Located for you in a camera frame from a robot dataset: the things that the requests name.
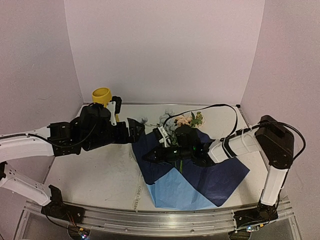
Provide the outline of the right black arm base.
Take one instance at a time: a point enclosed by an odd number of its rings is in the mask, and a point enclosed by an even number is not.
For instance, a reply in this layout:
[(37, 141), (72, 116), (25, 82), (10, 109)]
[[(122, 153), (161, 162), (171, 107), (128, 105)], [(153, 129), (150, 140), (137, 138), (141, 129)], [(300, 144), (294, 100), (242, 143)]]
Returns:
[(278, 205), (265, 205), (260, 201), (257, 207), (238, 210), (234, 213), (235, 225), (237, 229), (242, 229), (252, 225), (267, 224), (278, 219)]

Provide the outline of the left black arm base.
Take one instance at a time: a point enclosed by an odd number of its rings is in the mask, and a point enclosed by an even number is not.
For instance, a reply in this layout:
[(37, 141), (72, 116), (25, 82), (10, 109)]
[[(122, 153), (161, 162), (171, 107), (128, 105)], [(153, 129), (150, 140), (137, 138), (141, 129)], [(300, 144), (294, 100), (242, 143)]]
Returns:
[(51, 193), (50, 201), (45, 206), (42, 206), (41, 213), (48, 217), (73, 222), (75, 224), (82, 223), (85, 209), (64, 203), (61, 190), (53, 185), (49, 185), (48, 187)]

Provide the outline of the cream printed ribbon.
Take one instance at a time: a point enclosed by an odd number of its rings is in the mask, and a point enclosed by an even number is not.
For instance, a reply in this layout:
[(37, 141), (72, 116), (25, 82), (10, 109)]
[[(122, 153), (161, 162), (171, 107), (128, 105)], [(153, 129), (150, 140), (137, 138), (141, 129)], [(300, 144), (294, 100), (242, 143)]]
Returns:
[(131, 161), (135, 162), (135, 165), (137, 166), (137, 172), (138, 172), (136, 190), (135, 190), (134, 199), (133, 199), (133, 203), (132, 203), (132, 209), (137, 213), (139, 211), (138, 206), (139, 206), (139, 201), (141, 199), (141, 190), (142, 190), (141, 177), (142, 177), (142, 174), (141, 174), (139, 165), (138, 165), (137, 160), (134, 157), (133, 153), (131, 153), (131, 152), (129, 153), (129, 158)]

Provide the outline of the yellow plastic vase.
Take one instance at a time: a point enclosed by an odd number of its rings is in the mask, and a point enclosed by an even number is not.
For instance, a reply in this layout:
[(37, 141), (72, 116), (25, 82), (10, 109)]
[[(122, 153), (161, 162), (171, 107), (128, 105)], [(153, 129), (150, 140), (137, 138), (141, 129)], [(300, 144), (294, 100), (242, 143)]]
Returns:
[(106, 109), (107, 103), (109, 103), (113, 97), (111, 90), (107, 87), (101, 87), (94, 90), (91, 96), (94, 103), (101, 104)]

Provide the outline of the blue wrapping paper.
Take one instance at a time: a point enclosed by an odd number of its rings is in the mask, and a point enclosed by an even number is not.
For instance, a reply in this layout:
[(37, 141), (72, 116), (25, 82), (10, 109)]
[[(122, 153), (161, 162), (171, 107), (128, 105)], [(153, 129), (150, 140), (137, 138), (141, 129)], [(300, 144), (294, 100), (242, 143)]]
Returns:
[(156, 208), (191, 211), (222, 206), (250, 172), (237, 158), (211, 167), (190, 159), (156, 164), (143, 156), (159, 145), (153, 133), (143, 134), (132, 150)]

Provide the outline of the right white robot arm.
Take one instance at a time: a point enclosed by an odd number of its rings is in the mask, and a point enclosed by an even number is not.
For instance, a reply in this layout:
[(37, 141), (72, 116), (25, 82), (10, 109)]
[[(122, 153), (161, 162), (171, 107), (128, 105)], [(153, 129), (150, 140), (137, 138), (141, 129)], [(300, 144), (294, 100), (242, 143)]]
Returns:
[(259, 203), (274, 206), (288, 171), (297, 158), (294, 135), (298, 133), (293, 126), (269, 115), (262, 116), (256, 125), (209, 142), (202, 142), (194, 128), (184, 125), (175, 130), (176, 145), (164, 142), (143, 155), (142, 159), (156, 164), (191, 160), (196, 166), (207, 168), (258, 152), (268, 163)]

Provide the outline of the artificial flower bunch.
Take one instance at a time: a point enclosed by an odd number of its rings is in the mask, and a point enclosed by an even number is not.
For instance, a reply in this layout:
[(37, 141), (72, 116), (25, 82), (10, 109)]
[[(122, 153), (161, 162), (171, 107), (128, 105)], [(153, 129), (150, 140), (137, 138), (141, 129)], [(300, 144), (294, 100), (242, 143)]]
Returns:
[[(175, 135), (175, 130), (178, 127), (191, 127), (197, 129), (199, 125), (203, 123), (202, 119), (203, 115), (200, 111), (198, 112), (185, 112), (178, 115), (174, 115), (174, 112), (172, 110), (166, 110), (163, 115), (159, 117), (159, 124), (157, 124), (157, 127), (163, 126), (168, 133), (170, 140), (171, 140), (171, 146), (175, 146), (178, 144), (177, 138)], [(173, 164), (175, 168), (178, 169), (178, 171), (182, 174), (184, 172), (184, 165), (186, 161), (188, 160), (177, 160), (173, 162), (166, 162)]]

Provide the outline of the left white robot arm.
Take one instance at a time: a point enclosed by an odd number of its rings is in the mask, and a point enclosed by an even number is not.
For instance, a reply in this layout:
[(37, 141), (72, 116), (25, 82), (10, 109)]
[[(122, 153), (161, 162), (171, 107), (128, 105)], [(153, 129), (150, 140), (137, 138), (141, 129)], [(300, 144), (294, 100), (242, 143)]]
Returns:
[(58, 187), (68, 203), (131, 209), (141, 171), (130, 144), (110, 144), (57, 158), (35, 156), (10, 160), (20, 174)]

